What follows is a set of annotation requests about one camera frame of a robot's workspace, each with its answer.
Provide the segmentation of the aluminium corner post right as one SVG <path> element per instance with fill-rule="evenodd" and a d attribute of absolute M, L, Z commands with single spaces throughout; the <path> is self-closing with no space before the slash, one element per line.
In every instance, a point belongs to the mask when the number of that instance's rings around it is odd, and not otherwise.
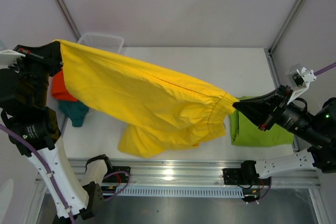
<path fill-rule="evenodd" d="M 270 48 L 268 49 L 268 53 L 272 56 L 274 52 L 276 51 L 279 44 L 284 39 L 286 33 L 290 29 L 292 23 L 295 21 L 296 17 L 299 15 L 301 9 L 303 8 L 306 0 L 295 0 L 292 8 L 290 9 L 287 17 L 285 18 L 285 21 L 281 25 L 279 31 L 277 32 L 277 35 L 275 36 L 275 39 L 273 40 Z"/>

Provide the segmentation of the aluminium corner post left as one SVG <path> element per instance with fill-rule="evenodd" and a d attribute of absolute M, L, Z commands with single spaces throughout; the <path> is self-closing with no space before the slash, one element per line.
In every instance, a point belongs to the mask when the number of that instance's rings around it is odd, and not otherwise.
<path fill-rule="evenodd" d="M 69 10 L 64 0 L 54 0 L 56 5 L 58 6 L 63 18 L 66 21 L 66 24 L 68 25 L 69 29 L 71 30 L 73 36 L 75 37 L 76 41 L 78 41 L 81 37 L 81 33 L 79 32 L 79 29 L 77 28 Z"/>

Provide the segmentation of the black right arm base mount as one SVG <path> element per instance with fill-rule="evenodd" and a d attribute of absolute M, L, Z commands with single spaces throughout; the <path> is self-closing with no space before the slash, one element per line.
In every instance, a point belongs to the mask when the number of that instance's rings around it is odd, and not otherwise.
<path fill-rule="evenodd" d="M 260 179 L 256 172 L 241 168 L 224 168 L 222 170 L 225 185 L 235 185 L 240 188 L 250 189 L 253 186 L 269 186 L 271 179 Z"/>

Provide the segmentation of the lime green shorts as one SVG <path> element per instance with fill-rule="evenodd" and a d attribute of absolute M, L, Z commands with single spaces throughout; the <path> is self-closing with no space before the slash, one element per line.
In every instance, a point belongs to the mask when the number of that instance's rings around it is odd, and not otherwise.
<path fill-rule="evenodd" d="M 267 131 L 261 131 L 241 112 L 229 116 L 231 144 L 247 147 L 273 147 L 292 144 L 294 135 L 275 124 Z"/>

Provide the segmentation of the orange shorts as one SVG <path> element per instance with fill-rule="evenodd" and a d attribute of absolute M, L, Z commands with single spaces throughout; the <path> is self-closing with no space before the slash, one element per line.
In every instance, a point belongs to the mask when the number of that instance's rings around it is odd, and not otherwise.
<path fill-rule="evenodd" d="M 51 95 L 60 101 L 78 102 L 78 100 L 68 92 L 65 86 L 64 73 L 62 70 L 53 77 Z"/>

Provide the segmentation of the white plastic laundry basket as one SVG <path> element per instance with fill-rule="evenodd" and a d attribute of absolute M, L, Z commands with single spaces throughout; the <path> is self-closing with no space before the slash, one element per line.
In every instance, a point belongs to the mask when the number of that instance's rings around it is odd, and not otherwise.
<path fill-rule="evenodd" d="M 77 43 L 84 46 L 119 54 L 123 47 L 124 39 L 115 35 L 89 32 L 83 34 L 79 38 Z"/>

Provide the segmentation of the teal shorts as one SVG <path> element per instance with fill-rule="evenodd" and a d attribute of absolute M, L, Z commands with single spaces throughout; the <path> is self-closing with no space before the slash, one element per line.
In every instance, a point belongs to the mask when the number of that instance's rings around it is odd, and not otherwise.
<path fill-rule="evenodd" d="M 61 100 L 59 102 L 59 109 L 71 120 L 73 127 L 82 127 L 85 117 L 89 112 L 89 107 L 80 101 L 72 102 Z"/>

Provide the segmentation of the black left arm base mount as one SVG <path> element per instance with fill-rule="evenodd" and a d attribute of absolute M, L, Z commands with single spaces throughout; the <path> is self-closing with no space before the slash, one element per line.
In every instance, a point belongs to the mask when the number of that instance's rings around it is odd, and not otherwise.
<path fill-rule="evenodd" d="M 129 166 L 112 166 L 108 169 L 103 182 L 104 183 L 115 183 L 124 184 L 129 181 L 131 174 L 131 167 Z"/>

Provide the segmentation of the aluminium corner post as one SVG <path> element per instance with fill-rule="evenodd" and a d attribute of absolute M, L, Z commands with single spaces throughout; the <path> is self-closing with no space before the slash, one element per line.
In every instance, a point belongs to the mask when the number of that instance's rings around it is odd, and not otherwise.
<path fill-rule="evenodd" d="M 292 8 L 290 9 L 287 17 L 285 18 L 285 21 L 281 25 L 279 31 L 277 32 L 277 35 L 275 36 L 275 39 L 273 40 L 270 48 L 268 49 L 268 53 L 272 56 L 274 52 L 276 51 L 279 44 L 284 39 L 286 33 L 290 29 L 292 23 L 295 21 L 296 17 L 299 15 L 301 9 L 303 8 L 306 0 L 295 0 Z"/>
<path fill-rule="evenodd" d="M 81 33 L 79 32 L 79 29 L 77 28 L 69 10 L 64 0 L 54 0 L 56 5 L 58 6 L 63 18 L 66 21 L 66 24 L 68 25 L 69 29 L 71 30 L 73 36 L 75 37 L 76 41 L 78 41 L 81 37 Z"/>

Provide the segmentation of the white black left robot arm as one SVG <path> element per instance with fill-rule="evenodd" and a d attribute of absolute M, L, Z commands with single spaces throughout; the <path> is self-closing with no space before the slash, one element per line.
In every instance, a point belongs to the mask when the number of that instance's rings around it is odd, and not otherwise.
<path fill-rule="evenodd" d="M 49 78 L 63 66 L 60 43 L 1 51 L 1 129 L 45 182 L 60 223 L 93 218 L 104 202 L 102 182 L 114 169 L 107 156 L 88 160 L 82 180 L 66 156 L 56 112 L 47 106 Z"/>

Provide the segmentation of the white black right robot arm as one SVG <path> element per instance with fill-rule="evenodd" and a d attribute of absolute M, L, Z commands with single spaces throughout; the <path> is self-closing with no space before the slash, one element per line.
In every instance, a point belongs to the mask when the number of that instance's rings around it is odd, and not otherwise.
<path fill-rule="evenodd" d="M 300 108 L 290 101 L 293 94 L 291 87 L 280 85 L 266 95 L 233 104 L 259 130 L 267 131 L 279 125 L 311 145 L 280 158 L 244 161 L 239 174 L 244 183 L 251 184 L 258 178 L 266 179 L 292 170 L 335 172 L 335 98 L 328 99 L 322 109 L 312 115 L 307 106 Z"/>

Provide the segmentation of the aluminium frame rail front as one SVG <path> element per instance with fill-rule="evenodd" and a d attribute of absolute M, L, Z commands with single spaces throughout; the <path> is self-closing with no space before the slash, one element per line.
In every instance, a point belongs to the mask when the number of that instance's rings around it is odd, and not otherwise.
<path fill-rule="evenodd" d="M 112 159 L 113 166 L 131 167 L 132 186 L 222 187 L 224 168 L 238 168 L 233 161 L 173 161 Z M 321 187 L 318 173 L 313 170 L 286 172 L 272 176 L 272 188 Z"/>

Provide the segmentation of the yellow shorts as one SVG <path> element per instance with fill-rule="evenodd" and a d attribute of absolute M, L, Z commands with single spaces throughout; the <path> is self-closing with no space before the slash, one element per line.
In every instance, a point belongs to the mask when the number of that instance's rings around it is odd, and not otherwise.
<path fill-rule="evenodd" d="M 67 91 L 128 126 L 118 149 L 149 158 L 225 135 L 234 96 L 210 83 L 148 62 L 60 40 Z"/>

